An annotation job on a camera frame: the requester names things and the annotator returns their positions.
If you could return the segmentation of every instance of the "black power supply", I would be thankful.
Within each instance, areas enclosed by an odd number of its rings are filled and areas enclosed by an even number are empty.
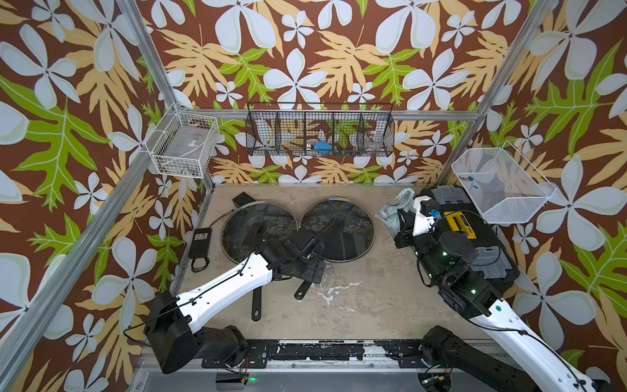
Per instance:
[[[211,242],[211,228],[201,228],[194,230],[194,236],[192,237],[192,245],[189,247],[188,257],[192,260],[191,269],[192,272],[203,271],[209,265],[209,243]],[[204,265],[202,267],[195,267],[194,262],[197,258],[204,259]]]

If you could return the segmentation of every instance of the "black wire basket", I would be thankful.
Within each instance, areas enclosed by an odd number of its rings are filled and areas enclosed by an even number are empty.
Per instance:
[[[377,110],[363,110],[365,106],[357,103],[325,105],[338,109],[283,110],[276,103],[250,102],[246,118],[248,154],[312,157],[392,154],[391,104],[376,104]],[[306,106],[306,102],[294,103],[296,108]]]

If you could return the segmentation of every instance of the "floral wallpaper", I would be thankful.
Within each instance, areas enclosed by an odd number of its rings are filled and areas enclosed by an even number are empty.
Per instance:
[[[137,5],[183,106],[474,110],[530,3],[146,0]],[[387,158],[249,157],[244,122],[221,121],[217,183],[434,183],[465,123],[397,122]],[[329,135],[319,132],[317,140]]]
[[[627,384],[625,8],[622,0],[561,1],[475,139],[513,143],[557,187],[531,222],[494,226],[522,272],[507,293],[514,310],[617,391]]]
[[[0,0],[0,29],[2,345],[140,154],[163,104],[113,0]],[[140,346],[122,330],[168,288],[201,191],[146,172],[12,391],[127,389]]]

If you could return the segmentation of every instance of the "blue object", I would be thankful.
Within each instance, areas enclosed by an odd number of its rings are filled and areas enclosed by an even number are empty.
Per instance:
[[[329,155],[333,149],[333,147],[326,142],[317,142],[313,148],[318,150],[323,157]]]

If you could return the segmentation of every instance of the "white flower pattern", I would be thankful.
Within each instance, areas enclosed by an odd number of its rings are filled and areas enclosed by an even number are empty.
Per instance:
[[[569,322],[582,326],[591,322],[596,315],[596,303],[586,292],[580,290],[568,290],[555,295],[549,295],[549,289],[562,275],[562,266],[551,252],[540,256],[536,264],[538,287],[536,287],[524,271],[515,283],[523,290],[532,294],[518,293],[514,299],[512,308],[523,316],[538,306],[540,309],[540,335],[557,350],[564,343],[564,331],[553,311]]]
[[[87,186],[86,188],[83,184],[74,180],[74,185],[80,193],[80,196],[76,198],[74,201],[74,209],[79,209],[89,201],[89,213],[95,215],[100,208],[96,203],[99,201],[103,201],[107,198],[107,192],[104,188],[100,188],[96,190],[96,187],[100,183],[100,177],[95,172],[91,173],[87,178]]]
[[[575,155],[562,171],[562,188],[566,196],[558,189],[549,199],[551,203],[562,206],[541,213],[536,220],[538,231],[546,234],[555,233],[567,219],[568,238],[579,248],[597,250],[605,243],[601,230],[581,216],[577,210],[585,209],[599,215],[616,215],[627,203],[627,193],[611,186],[601,186],[576,199],[584,168],[579,155]],[[540,185],[547,194],[551,194],[553,184]]]
[[[161,204],[161,201],[157,200],[155,202],[155,212],[159,216],[151,216],[150,219],[148,219],[148,225],[153,230],[159,229],[159,238],[163,240],[166,237],[166,226],[169,228],[174,227],[174,223],[172,222],[172,219],[170,218],[170,214],[172,214],[172,206],[169,205],[166,208],[166,211],[164,212],[163,204]]]
[[[433,153],[433,151],[435,150],[435,154],[437,156],[441,156],[444,155],[446,153],[446,146],[445,144],[450,143],[451,140],[453,140],[453,135],[446,135],[444,136],[441,140],[440,140],[440,130],[438,129],[437,131],[435,131],[435,133],[431,136],[431,139],[423,139],[420,141],[421,146],[429,146],[427,147],[426,150],[424,150],[423,152],[423,157],[429,157],[431,156],[431,154]]]
[[[446,22],[446,24],[454,28],[455,30],[447,31],[444,34],[442,34],[442,42],[448,42],[453,37],[455,37],[455,41],[453,42],[453,44],[455,46],[455,49],[459,48],[461,45],[461,42],[463,41],[463,36],[472,34],[475,31],[474,28],[467,26],[467,24],[470,23],[470,21],[472,21],[472,19],[474,18],[475,18],[474,11],[470,11],[469,13],[466,13],[463,19],[461,19],[459,15],[451,15],[448,18],[448,21]]]
[[[74,21],[71,16],[66,14],[57,14],[55,11],[61,5],[60,0],[34,0],[37,6],[33,7],[31,18],[37,22],[43,22],[50,19],[53,35],[59,42],[65,41],[65,28],[67,31],[74,30]]]
[[[231,53],[239,53],[241,48],[240,14],[248,25],[248,31],[259,48],[274,48],[274,29],[266,18],[248,8],[259,0],[201,0],[210,7],[230,7],[216,22],[216,36],[220,45]]]
[[[155,296],[152,286],[139,276],[152,270],[157,262],[157,251],[146,249],[139,258],[139,262],[135,264],[137,257],[135,243],[126,237],[121,237],[111,246],[111,253],[115,262],[122,267],[128,277],[104,275],[93,288],[92,300],[98,305],[107,305],[124,293],[119,322],[120,333],[122,333],[135,315],[137,301],[143,304]]]
[[[292,15],[283,15],[281,19],[281,23],[284,26],[291,28],[283,33],[283,40],[285,42],[291,42],[294,39],[294,36],[297,37],[298,45],[301,49],[305,48],[305,36],[310,35],[314,32],[314,29],[311,27],[303,26],[303,23],[307,20],[307,14],[305,11],[300,11],[296,15],[296,20]]]
[[[62,77],[71,77],[76,73],[76,62],[69,58],[60,58],[48,66],[48,50],[41,36],[30,25],[25,24],[19,29],[19,36],[35,56],[39,64],[31,60],[21,50],[8,42],[0,42],[0,58],[18,75],[33,77],[41,75],[35,83],[35,97],[46,109],[56,106],[56,92],[52,83],[69,99],[80,103],[74,86]]]
[[[433,79],[424,70],[413,70],[403,78],[403,88],[408,90],[426,87],[407,101],[408,110],[421,109],[429,99],[431,91],[433,91],[437,106],[441,109],[448,108],[451,103],[451,93],[445,90],[445,88],[457,86],[468,76],[468,71],[459,71],[441,79],[442,75],[453,64],[454,59],[453,50],[449,48],[440,53],[433,62],[431,67]]]
[[[100,318],[93,328],[92,325],[93,314],[89,313],[83,320],[84,334],[74,334],[65,339],[68,346],[76,346],[74,348],[74,353],[72,353],[72,362],[76,361],[84,350],[87,350],[88,353],[96,351],[96,345],[98,342],[94,336],[102,332],[102,329],[105,326],[105,319]]]
[[[320,97],[313,90],[305,87],[318,87],[327,77],[327,72],[318,71],[308,74],[300,78],[300,74],[305,69],[305,56],[297,48],[290,52],[285,61],[290,76],[285,72],[276,68],[267,71],[263,75],[263,84],[268,88],[290,87],[285,93],[278,98],[278,106],[283,109],[292,109],[296,102],[296,91],[300,93],[305,102],[314,109],[320,108]]]

